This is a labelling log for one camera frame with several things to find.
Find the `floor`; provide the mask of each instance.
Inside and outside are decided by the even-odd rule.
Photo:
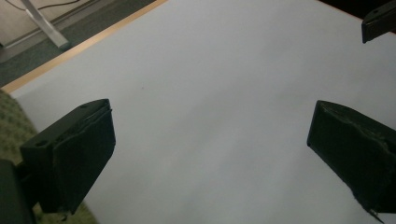
[[[56,21],[67,14],[73,13],[81,7],[86,6],[92,0],[31,0],[32,4],[39,9],[40,13],[48,21]],[[58,4],[73,3],[65,6],[54,6]],[[37,30],[37,26],[24,10],[25,6],[20,0],[0,1],[0,43],[9,46]]]
[[[55,26],[76,46],[151,2],[153,0],[99,0]],[[0,49],[0,87],[62,53],[42,32]]]

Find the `white surface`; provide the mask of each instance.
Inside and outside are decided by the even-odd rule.
[[[363,45],[360,24],[314,0],[170,0],[13,95],[39,130],[110,99],[101,223],[375,223],[305,143],[319,99],[396,128],[396,36]]]

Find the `metal leg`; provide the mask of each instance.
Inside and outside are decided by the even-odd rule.
[[[21,0],[26,7],[26,12],[38,27],[49,37],[50,40],[61,50],[70,49],[70,42],[47,21],[43,15],[33,6],[30,0]]]

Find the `black cable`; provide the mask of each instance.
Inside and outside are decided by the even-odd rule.
[[[48,5],[48,6],[44,6],[44,7],[39,7],[38,10],[41,10],[41,9],[44,9],[44,8],[47,8],[47,7],[60,7],[60,6],[71,5],[71,4],[75,4],[75,3],[79,2],[79,1],[80,1],[80,0],[75,0],[75,1],[67,2],[67,3],[60,3],[60,4]],[[26,10],[26,9],[24,9],[24,8],[17,7],[17,6],[14,5],[13,3],[11,3],[9,0],[6,0],[6,2],[9,3],[10,5],[12,5],[13,7],[15,7],[16,9],[19,9],[19,10],[22,10],[22,11]]]
[[[10,1],[6,0],[7,3],[9,3],[10,5],[14,6],[15,8],[24,11],[25,9],[21,8],[21,7],[17,7],[15,6],[13,3],[11,3]]]
[[[38,8],[38,10],[41,10],[41,9],[44,9],[44,8],[47,8],[47,7],[60,7],[60,6],[71,5],[71,4],[75,4],[75,3],[79,2],[79,1],[80,0],[75,0],[75,1],[67,2],[67,3],[48,5],[48,6],[44,6],[44,7]]]

